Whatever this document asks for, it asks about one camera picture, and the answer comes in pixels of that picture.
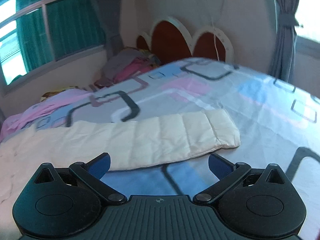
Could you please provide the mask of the window with green curtain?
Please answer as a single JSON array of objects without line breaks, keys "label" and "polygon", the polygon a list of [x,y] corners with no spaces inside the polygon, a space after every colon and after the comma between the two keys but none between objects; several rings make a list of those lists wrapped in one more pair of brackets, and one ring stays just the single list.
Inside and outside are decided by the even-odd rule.
[{"label": "window with green curtain", "polygon": [[104,42],[91,0],[1,0],[4,87]]}]

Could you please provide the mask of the pile of folded clothes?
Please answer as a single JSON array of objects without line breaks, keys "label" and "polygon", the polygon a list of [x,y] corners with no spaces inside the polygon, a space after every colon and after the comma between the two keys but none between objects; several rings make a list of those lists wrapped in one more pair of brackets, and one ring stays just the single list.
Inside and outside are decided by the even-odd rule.
[{"label": "pile of folded clothes", "polygon": [[99,88],[111,87],[160,65],[158,57],[148,50],[127,47],[107,61],[94,85]]}]

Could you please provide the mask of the patterned grey bed sheet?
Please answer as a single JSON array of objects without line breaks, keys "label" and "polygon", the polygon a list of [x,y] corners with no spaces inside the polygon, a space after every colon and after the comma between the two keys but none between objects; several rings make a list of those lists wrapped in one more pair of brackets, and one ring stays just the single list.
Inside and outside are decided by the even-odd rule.
[{"label": "patterned grey bed sheet", "polygon": [[103,123],[225,109],[240,132],[220,150],[254,168],[278,163],[303,199],[303,239],[319,235],[319,99],[249,68],[189,58],[104,88],[38,118],[1,144],[1,239],[19,239],[13,204],[41,163],[66,167],[109,152]]}]

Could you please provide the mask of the yellow patterned pillow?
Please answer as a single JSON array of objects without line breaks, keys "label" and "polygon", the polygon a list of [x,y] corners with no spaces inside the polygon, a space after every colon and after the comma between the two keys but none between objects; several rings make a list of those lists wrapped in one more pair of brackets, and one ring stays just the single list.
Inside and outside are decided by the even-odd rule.
[{"label": "yellow patterned pillow", "polygon": [[55,96],[59,93],[62,93],[64,91],[67,91],[67,90],[70,90],[70,89],[78,89],[77,86],[69,86],[69,87],[66,87],[66,88],[61,88],[61,89],[57,89],[57,90],[52,90],[52,91],[48,91],[46,93],[44,93],[41,98],[40,98],[40,101],[45,101],[47,100],[48,98],[52,97],[52,96]]}]

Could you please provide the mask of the pink blanket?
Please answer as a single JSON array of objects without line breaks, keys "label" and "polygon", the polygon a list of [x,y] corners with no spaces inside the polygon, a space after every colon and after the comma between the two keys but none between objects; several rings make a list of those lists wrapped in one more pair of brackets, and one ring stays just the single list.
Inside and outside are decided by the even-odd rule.
[{"label": "pink blanket", "polygon": [[8,117],[1,127],[1,141],[12,133],[22,129],[27,123],[51,114],[60,107],[70,105],[91,95],[93,95],[92,92],[90,93],[77,88],[64,90],[29,107],[23,113]]}]

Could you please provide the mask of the grey curtain right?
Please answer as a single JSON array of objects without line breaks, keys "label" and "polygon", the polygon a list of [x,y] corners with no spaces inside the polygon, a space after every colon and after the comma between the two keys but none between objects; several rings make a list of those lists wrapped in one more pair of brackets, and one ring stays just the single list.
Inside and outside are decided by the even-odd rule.
[{"label": "grey curtain right", "polygon": [[296,12],[299,0],[275,0],[278,6],[277,35],[269,74],[289,82],[295,66],[297,33]]}]

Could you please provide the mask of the cream padded quilted jacket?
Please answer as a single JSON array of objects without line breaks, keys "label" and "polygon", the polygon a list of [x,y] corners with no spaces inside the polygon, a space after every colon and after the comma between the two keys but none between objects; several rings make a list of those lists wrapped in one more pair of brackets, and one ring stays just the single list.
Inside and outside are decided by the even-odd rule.
[{"label": "cream padded quilted jacket", "polygon": [[132,170],[188,160],[240,145],[240,132],[224,109],[71,127],[29,127],[1,143],[1,202],[18,194],[37,164],[65,166],[107,152],[112,170]]}]

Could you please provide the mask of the red white headboard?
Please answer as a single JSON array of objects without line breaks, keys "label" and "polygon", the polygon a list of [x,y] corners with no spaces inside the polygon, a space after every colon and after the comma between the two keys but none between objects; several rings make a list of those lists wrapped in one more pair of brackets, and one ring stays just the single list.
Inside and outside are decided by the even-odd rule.
[{"label": "red white headboard", "polygon": [[157,20],[149,33],[140,32],[136,47],[156,55],[162,64],[189,57],[234,61],[233,46],[222,30],[206,25],[191,35],[182,22],[171,16]]}]

